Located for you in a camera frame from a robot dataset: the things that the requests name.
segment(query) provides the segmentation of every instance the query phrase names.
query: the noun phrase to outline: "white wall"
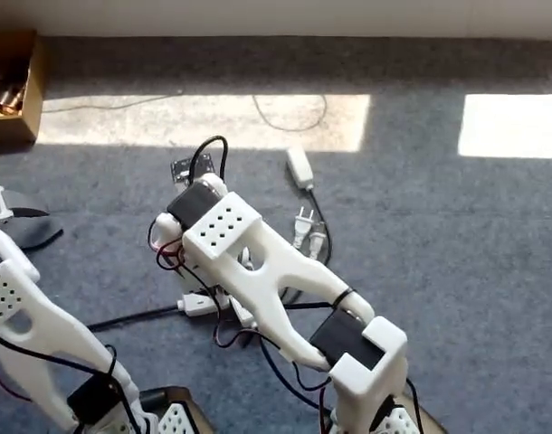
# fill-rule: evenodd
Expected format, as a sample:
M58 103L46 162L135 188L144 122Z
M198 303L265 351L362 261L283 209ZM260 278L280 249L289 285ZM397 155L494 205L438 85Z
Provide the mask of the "white wall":
M552 0L0 0L47 35L346 35L552 39Z

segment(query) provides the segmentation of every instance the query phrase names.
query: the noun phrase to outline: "blue-gray carpet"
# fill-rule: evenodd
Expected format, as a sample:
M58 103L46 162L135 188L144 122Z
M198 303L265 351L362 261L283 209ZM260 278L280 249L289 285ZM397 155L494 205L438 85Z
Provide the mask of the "blue-gray carpet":
M374 94L358 152L309 155L336 243L330 267L406 331L422 404L450 432L552 432L552 160L457 152L467 93L552 92L552 43L49 44L51 98L121 94L126 83L200 94ZM62 238L32 255L53 302L89 323L176 300L176 281L157 268L145 238L174 196L169 162L192 149L39 144L0 157L0 184L39 194L64 224ZM234 150L226 177L290 237L306 203L286 179L283 152ZM308 336L325 313L290 315ZM140 388L189 387L219 432L317 431L316 412L281 387L258 348L221 350L212 329L178 316L100 339L117 347ZM48 427L0 392L0 433Z

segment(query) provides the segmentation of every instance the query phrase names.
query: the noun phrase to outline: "floor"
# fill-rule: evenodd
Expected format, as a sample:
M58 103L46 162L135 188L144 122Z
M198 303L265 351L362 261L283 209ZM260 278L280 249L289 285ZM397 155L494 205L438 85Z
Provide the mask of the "floor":
M479 109L481 97L552 94L552 43L46 42L39 142L0 157L0 184L62 219L65 235L32 256L52 301L85 323L173 303L177 282L145 234L174 197L169 163L214 134L231 144L229 186L289 238L308 204L282 149L302 144L334 235L330 267L406 331L423 406L453 433L552 431L552 152L534 152L552 129L539 112L505 118L513 99ZM535 139L526 154L507 140L522 129ZM309 336L326 313L290 315ZM258 349L220 350L212 329L177 317L100 338L140 388L188 386L218 432L316 432ZM76 379L59 375L68 391ZM0 393L0 433L48 426Z

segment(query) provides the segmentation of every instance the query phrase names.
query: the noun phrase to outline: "black cable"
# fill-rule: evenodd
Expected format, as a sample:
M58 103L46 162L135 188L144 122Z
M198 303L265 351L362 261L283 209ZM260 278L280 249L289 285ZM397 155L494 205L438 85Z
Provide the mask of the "black cable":
M308 125L307 127L302 127L302 128L286 128L286 127L279 127L277 125L274 125L273 123L271 123L268 120L268 118L266 117L266 115L264 114L262 109L260 108L260 104L258 103L256 95L252 95L252 100L254 102L254 106L256 107L256 111L260 115L260 118L269 127L272 127L272 128L277 129L279 131L284 131L286 133L302 133L304 131L309 131L309 130L317 127L318 125L320 125L322 123L322 121L324 120L324 118L326 117L326 115L327 115L327 112L328 112L327 97L324 96L324 95L319 95L319 96L322 98L322 113L319 115L319 117L318 117L318 119L316 119L316 121L314 121L312 124Z
M406 383L411 388L411 393L413 394L414 415L417 418L417 428L419 429L420 434L424 434L423 422L421 421L421 406L419 405L419 397L417 395L417 390L414 387L413 382L408 378L406 379Z
M320 301L318 303L286 303L284 305L286 310L322 309L324 307L332 307L332 305L326 301Z
M194 183L195 178L195 165L197 164L197 160L200 157L200 154L204 152L204 149L206 149L208 146L210 146L215 141L221 141L222 146L224 147L224 151L222 152L222 161L220 163L220 177L224 179L225 175L225 162L228 159L228 141L223 136L213 136L208 138L202 145L200 145L194 152L194 156L192 156L192 161L189 163L189 172L187 174L187 182L191 185Z
M322 210L320 209L319 201L316 199L316 196L314 195L314 189L308 190L308 196L310 198L310 201L312 202L312 206L320 216L320 221L324 224L324 232L326 233L326 236L327 236L327 256L324 258L322 263L328 266L328 263L332 259L332 237L330 236L330 231L328 230L327 219L322 213Z
M262 339L260 340L260 348L262 349L262 353L264 354L264 358L266 359L266 362L268 362L268 365L271 367L272 371L274 372L274 374L276 375L278 380L280 380L280 382L284 385L284 387L290 393L292 393L294 396L296 396L299 400L301 400L302 402L304 402L308 406L312 407L314 410L318 410L319 405L316 402L309 400L302 393L298 392L288 382L288 380L286 380L286 378L284 378L284 376L281 374L280 370L278 369L278 366L276 366L276 363L273 361L273 359L272 359L272 357L271 357L271 355L268 351L268 348L266 348L266 344L264 343L264 341Z
M89 366L86 366L86 365L81 364L81 363L72 362L71 360L62 359L61 357L56 357L54 355L38 353L36 351L29 350L27 348L22 348L22 346L18 346L18 345L15 345L15 344L11 343L11 342L6 341L1 336L0 336L0 345L3 346L4 348L8 349L8 350L15 351L16 353L23 354L23 355L28 355L29 357L32 357L32 358L35 358L35 359L44 360L45 362L59 364L60 366L66 366L66 367L72 368L76 371L81 371L82 373L88 373L90 375L106 375L106 376L109 376L109 380L111 381L111 384L115 387L115 389L117 390L118 395L121 398L121 403L123 404L123 409L125 410L128 418L129 418L129 422L131 423L131 426L133 427L133 430L135 430L135 432L141 432L141 430L139 429L139 425L138 425L137 421L135 420L135 416L133 415L133 411L131 410L131 407L129 405L128 399L125 395L125 391L123 390L123 387L121 386L121 383L117 380L117 378L110 375L109 372L104 373L103 371L100 371L100 370L95 369L95 368L90 368Z
M286 378L284 378L284 376L281 374L280 370L278 369L278 367L276 366L276 363L273 361L273 359L271 358L271 355L270 353L268 352L268 349L266 348L266 345L264 343L264 341L266 342L269 342L270 344L272 344L276 349L280 350L279 346L274 343L270 338L268 338L267 336L263 335L262 333L260 333L258 330L254 330L254 329L251 329L251 328L243 328L241 330L239 330L227 343L223 344L222 342L220 342L219 340L219 329L220 329L220 324L222 323L222 308L220 307L220 303L218 302L217 298L215 297L213 291L211 288L209 288L205 282L196 274L194 273L191 269L189 269L188 267L186 266L183 266L182 267L183 269L185 269L189 274L191 274L199 283L200 285L202 285L202 287L206 290L206 292L208 293L209 297L214 301L214 304L217 308L217 312L218 312L218 321L215 325L215 328L214 328L214 341L215 343L220 347L220 348L228 348L230 346L232 346L236 340L238 339L238 337L240 335L243 335L243 334L252 334L252 335L257 335L259 336L261 339L260 339L260 346L261 346L261 349L262 349L262 353L264 354L264 357L266 358L266 361L268 362L268 365L271 367L272 371L274 372L274 374L276 375L276 377L281 381L281 383L284 385L284 387L286 387L286 389L288 389L289 392L291 392L294 396L296 396L298 399L300 399L301 401L305 402L306 404L308 404L310 407L312 407L313 409L316 409L318 410L319 409L319 406L309 400L307 397L305 397L302 393L298 392L296 389L294 389L294 387L288 382L288 380L286 380ZM322 384L316 386L315 387L308 387L308 386L305 386L302 381L300 380L300 370L298 368L298 365L296 363L293 364L294 366L294 369L296 371L296 378L297 380L299 381L299 385L300 387L302 387L303 389L305 389L306 391L308 392L311 392L311 391L314 391L314 390L317 390L321 387L323 387L324 385L328 384L328 382L330 381L330 379L327 379L326 381L324 381Z
M310 198L310 201L312 203L312 207L316 210L317 214L319 215L320 221L322 222L324 226L324 232L327 236L327 255L322 261L322 263L326 266L330 263L330 260L332 259L332 237L330 237L330 231L328 230L328 223L327 220L322 213L322 210L320 209L319 201L317 200L316 196L314 195L314 190L310 189L307 190L307 195ZM284 292L281 295L281 299L283 300L286 295L288 294L288 288L284 289ZM296 290L296 292L290 297L290 300L286 302L287 305L293 305L296 303L299 298L302 296L302 291Z
M294 367L294 372L296 373L296 381L300 385L300 387L305 390L306 392L315 392L319 391L323 387L325 387L327 384L330 383L330 377L327 377L327 379L324 382L321 382L317 384L316 386L307 386L302 382L302 379L300 378L300 369L298 367L298 364L296 362L292 362L292 366Z
M325 421L325 414L324 414L324 393L327 391L326 387L323 387L320 389L319 393L319 426L320 426L320 434L326 434L327 433L327 424Z
M157 309L151 309L132 315L120 316L119 318L101 321L100 323L90 324L87 325L87 328L89 328L93 333L104 332L116 326L123 326L127 323L136 323L139 321L148 321L150 319L157 319L161 316L167 316L177 312L177 305L158 307Z

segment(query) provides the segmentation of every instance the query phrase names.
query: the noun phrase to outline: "white power adapter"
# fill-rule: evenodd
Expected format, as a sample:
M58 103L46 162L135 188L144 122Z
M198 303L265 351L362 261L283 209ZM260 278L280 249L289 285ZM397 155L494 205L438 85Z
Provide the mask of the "white power adapter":
M286 156L288 157L288 168L298 188L312 190L314 175L304 148L302 146L291 146L286 150Z

